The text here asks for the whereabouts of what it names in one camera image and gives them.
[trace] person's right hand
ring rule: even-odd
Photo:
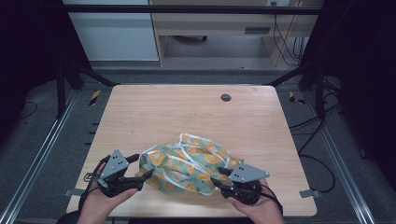
[[[265,179],[260,179],[260,183],[268,187],[268,183]],[[274,196],[267,188],[262,188],[262,192]],[[253,205],[246,205],[232,197],[229,197],[228,201],[236,208],[236,210],[247,215],[255,224],[284,223],[277,204],[269,198],[261,196]]]

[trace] black round hole cover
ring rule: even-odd
[[[221,98],[221,100],[224,101],[224,102],[229,102],[229,101],[231,101],[231,95],[229,95],[229,94],[222,94],[220,98]]]

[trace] hand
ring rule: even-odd
[[[260,179],[260,183],[268,187],[268,183],[265,179]],[[273,195],[270,190],[262,188],[262,192]],[[280,214],[279,208],[274,201],[269,198],[261,196],[259,201],[253,205],[246,205],[239,202],[235,198],[229,197],[228,201],[238,210],[239,212],[247,215],[255,224],[283,224],[283,217]]]
[[[102,172],[104,167],[103,164],[99,168],[98,174]],[[92,182],[90,190],[92,191],[88,194],[82,206],[78,224],[104,223],[111,211],[137,193],[137,189],[128,189],[115,197],[108,198],[99,190],[96,181]]]

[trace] fabric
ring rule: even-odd
[[[218,168],[234,169],[240,162],[243,159],[231,156],[210,139],[182,133],[175,141],[144,151],[140,156],[140,171],[136,175],[141,176],[154,169],[152,178],[146,183],[161,192],[189,191],[211,195],[216,187],[210,177],[232,185],[228,176],[219,174]]]

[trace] floor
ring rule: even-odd
[[[296,63],[290,56],[285,58],[288,63]],[[257,36],[209,36],[206,42],[200,37],[174,36],[169,39],[163,65],[96,62],[95,71],[122,84],[261,85],[285,75],[293,67],[285,62],[272,66]],[[0,145],[3,190],[0,218],[9,215],[14,223],[55,223],[65,213],[69,198],[63,196],[64,190],[72,189],[77,181],[111,93],[110,87],[82,77],[85,81],[82,90],[71,91],[67,87],[70,110],[66,111],[60,129],[54,129],[61,121],[55,119],[55,83],[51,81],[29,92],[21,119]],[[297,87],[300,78],[294,77],[276,87],[290,127],[316,115],[314,89],[300,91]],[[333,77],[328,77],[328,81],[339,84]],[[101,93],[95,106],[91,106],[89,101],[96,90]],[[305,100],[305,104],[291,101],[291,91],[296,100]],[[396,223],[395,191],[375,162],[361,157],[359,144],[342,116],[336,96],[325,90],[327,93],[325,106],[333,109],[327,113],[324,127],[304,148],[304,154],[320,160],[331,172],[307,157],[301,157],[301,161],[312,189],[326,191],[333,183],[334,187],[315,199],[318,207],[315,216],[285,217],[286,223]],[[315,119],[302,129],[290,128],[297,149],[304,146],[318,125]],[[46,139],[49,133],[56,137]],[[116,223],[122,221],[125,220],[116,219]]]

